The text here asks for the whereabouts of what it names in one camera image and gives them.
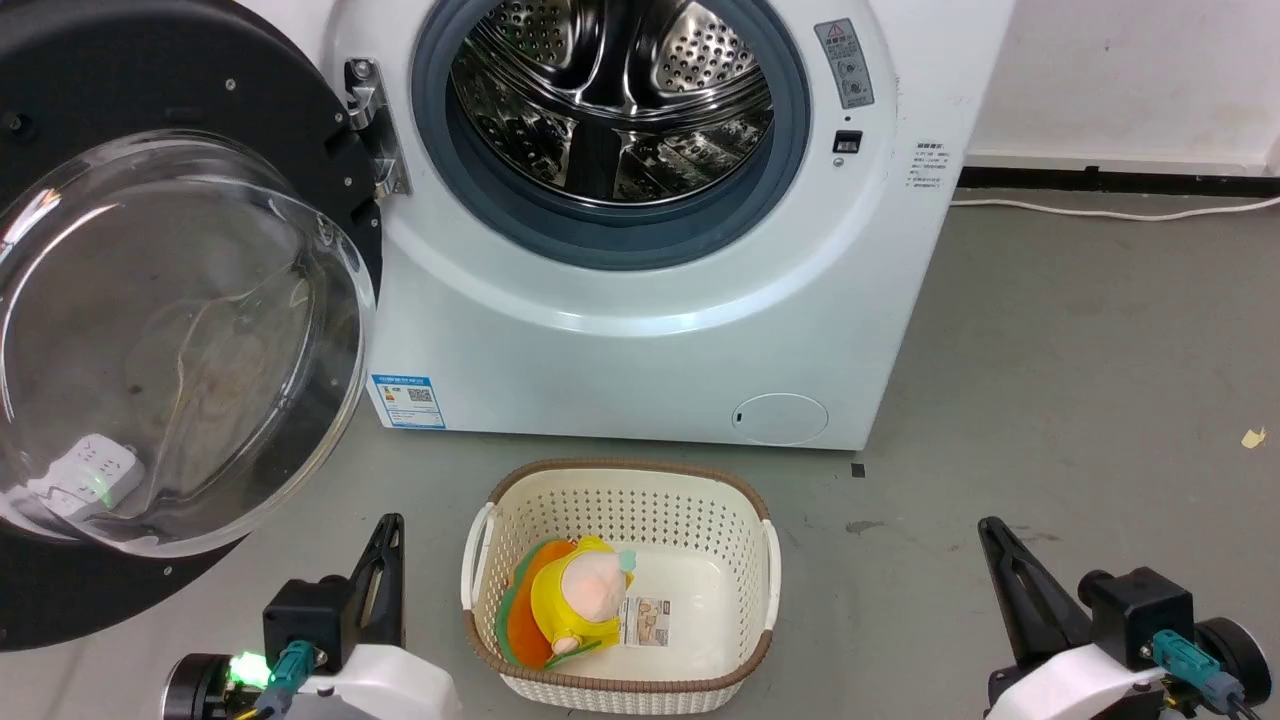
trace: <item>brown basket rim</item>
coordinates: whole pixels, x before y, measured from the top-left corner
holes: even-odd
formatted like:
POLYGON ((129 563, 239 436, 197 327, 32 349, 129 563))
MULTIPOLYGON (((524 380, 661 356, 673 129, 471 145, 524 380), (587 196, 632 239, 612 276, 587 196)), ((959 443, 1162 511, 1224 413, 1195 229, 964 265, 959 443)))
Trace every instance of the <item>brown basket rim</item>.
MULTIPOLYGON (((502 496, 507 495, 507 491, 511 489, 512 486, 536 473, 547 470, 590 469, 650 470, 717 480, 731 486, 733 489, 745 495, 751 502, 751 506, 755 509, 755 512, 760 516, 760 520, 769 519, 768 507, 764 506, 764 500, 759 496, 759 493, 756 493, 755 489, 746 483, 746 480, 732 473, 682 462, 658 462, 622 457, 553 459, 530 462, 503 478, 503 480, 498 483, 498 487, 489 495, 489 502, 498 505, 498 501, 502 500, 502 496)), ((507 662, 504 657, 493 652, 484 644, 484 639, 480 637, 480 630, 476 628, 475 612, 471 610, 462 611, 462 623, 466 625, 467 641, 471 642, 471 650, 475 651, 480 660, 485 661, 485 665, 502 675, 532 683, 602 692, 705 693, 723 691, 741 683, 748 675, 754 673, 755 669, 760 666, 760 662, 764 661, 764 655, 769 651, 769 646, 773 643, 773 630, 762 632, 760 639, 755 643, 755 650, 751 651, 750 657, 748 657, 745 662, 739 665, 732 673, 708 680, 605 680, 602 678, 580 678, 577 675, 564 675, 562 673, 550 673, 547 670, 532 670, 530 667, 521 667, 520 665, 507 662)))

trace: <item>green plush trim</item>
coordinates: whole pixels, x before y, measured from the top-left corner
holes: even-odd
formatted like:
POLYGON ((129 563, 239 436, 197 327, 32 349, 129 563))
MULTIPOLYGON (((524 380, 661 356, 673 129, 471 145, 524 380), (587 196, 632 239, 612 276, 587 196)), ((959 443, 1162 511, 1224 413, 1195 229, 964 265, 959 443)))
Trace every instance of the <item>green plush trim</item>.
POLYGON ((511 620, 511 606, 516 602, 516 591, 525 582, 525 573, 529 571, 529 564, 534 561, 534 555, 544 544, 554 539, 559 538, 544 539, 525 553, 525 559, 520 561, 520 565, 516 565, 516 570, 512 573, 511 587, 507 588, 507 592, 502 593, 502 602, 498 603, 498 614, 493 619, 493 634, 498 638, 498 648, 502 651, 502 656, 512 665, 521 665, 520 660, 516 660, 516 653, 511 650, 511 639, 507 637, 507 623, 511 620))
POLYGON ((603 641, 595 641, 594 643, 585 647, 580 647, 572 652, 566 652, 564 655, 557 655, 556 657, 550 659, 550 661, 547 664, 547 670, 550 670, 552 667, 559 665, 561 662, 568 660, 570 657, 573 657, 575 655, 582 655, 584 652, 589 652, 600 647, 602 642, 603 641))

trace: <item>teal connector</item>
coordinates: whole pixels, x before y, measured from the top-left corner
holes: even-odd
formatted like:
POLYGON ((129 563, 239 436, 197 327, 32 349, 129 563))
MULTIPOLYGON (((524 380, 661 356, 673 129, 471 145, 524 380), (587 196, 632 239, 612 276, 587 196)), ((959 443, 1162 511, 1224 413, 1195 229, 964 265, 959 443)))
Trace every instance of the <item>teal connector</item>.
POLYGON ((1244 700, 1244 685, 1222 665, 1187 638, 1172 630, 1160 630, 1151 641, 1151 659, 1170 675, 1192 685, 1219 712, 1231 710, 1230 698, 1244 700))
POLYGON ((261 717, 283 717, 293 705, 293 696, 298 694, 302 684, 307 682, 316 669, 316 648, 306 641, 293 641, 280 653, 271 669, 271 679, 266 689, 257 697, 253 707, 261 712, 261 717))

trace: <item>basket bottom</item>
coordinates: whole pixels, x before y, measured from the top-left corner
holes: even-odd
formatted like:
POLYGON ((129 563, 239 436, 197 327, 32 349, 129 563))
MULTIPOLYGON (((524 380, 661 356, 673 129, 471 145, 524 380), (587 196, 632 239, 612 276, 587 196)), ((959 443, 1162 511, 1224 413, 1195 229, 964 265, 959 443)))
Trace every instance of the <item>basket bottom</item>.
MULTIPOLYGON (((666 639, 659 626, 648 633, 652 644, 617 644, 566 661, 558 673, 611 680, 707 680, 732 673, 740 664, 739 609, 735 575, 712 555, 655 544, 614 542, 618 551, 636 552, 635 579, 628 598, 669 602, 666 639)), ((751 647, 755 638, 751 638, 751 647)))

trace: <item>orange plush toy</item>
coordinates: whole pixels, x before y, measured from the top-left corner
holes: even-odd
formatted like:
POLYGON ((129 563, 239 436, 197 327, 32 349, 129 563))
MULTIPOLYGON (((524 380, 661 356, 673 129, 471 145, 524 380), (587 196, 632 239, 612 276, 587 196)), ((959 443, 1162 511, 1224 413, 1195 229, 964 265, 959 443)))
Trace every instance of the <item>orange plush toy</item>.
POLYGON ((530 550, 525 560, 512 570, 494 619, 494 634, 498 635, 498 646, 508 662, 541 670, 556 655, 534 620, 530 591, 539 570, 575 550, 577 547, 573 543, 552 538, 530 550))

